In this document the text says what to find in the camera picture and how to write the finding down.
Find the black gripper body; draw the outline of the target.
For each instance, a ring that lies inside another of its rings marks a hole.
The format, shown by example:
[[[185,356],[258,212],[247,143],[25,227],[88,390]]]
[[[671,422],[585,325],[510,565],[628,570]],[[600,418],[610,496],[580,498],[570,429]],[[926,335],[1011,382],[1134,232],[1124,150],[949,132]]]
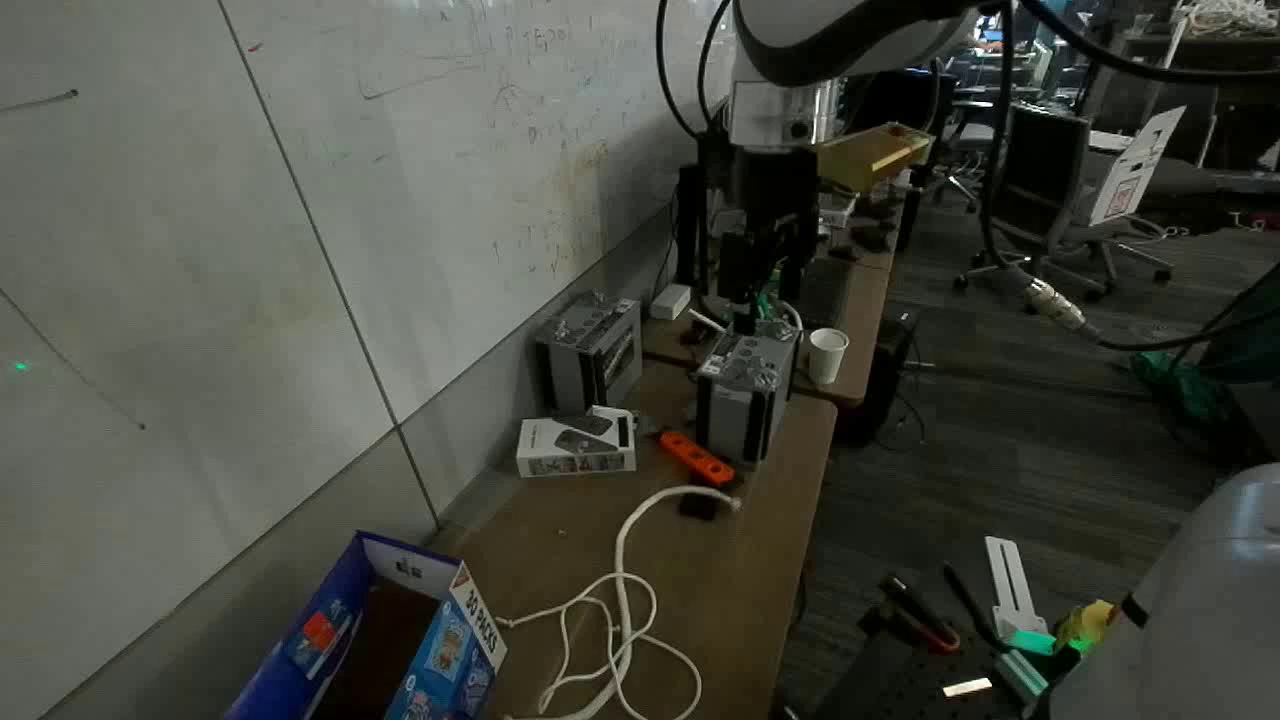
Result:
[[[720,241],[720,290],[748,302],[769,280],[799,294],[804,262],[818,250],[818,150],[731,150],[729,204],[743,217]]]

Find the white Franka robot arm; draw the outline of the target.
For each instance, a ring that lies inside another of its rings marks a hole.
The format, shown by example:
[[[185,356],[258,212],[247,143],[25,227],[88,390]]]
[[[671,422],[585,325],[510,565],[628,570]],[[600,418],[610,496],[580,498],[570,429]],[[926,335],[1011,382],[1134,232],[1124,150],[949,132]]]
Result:
[[[895,70],[942,54],[976,16],[1024,8],[1080,54],[1163,84],[1278,88],[1280,68],[1155,68],[1113,51],[1047,0],[729,0],[742,61],[774,88]]]

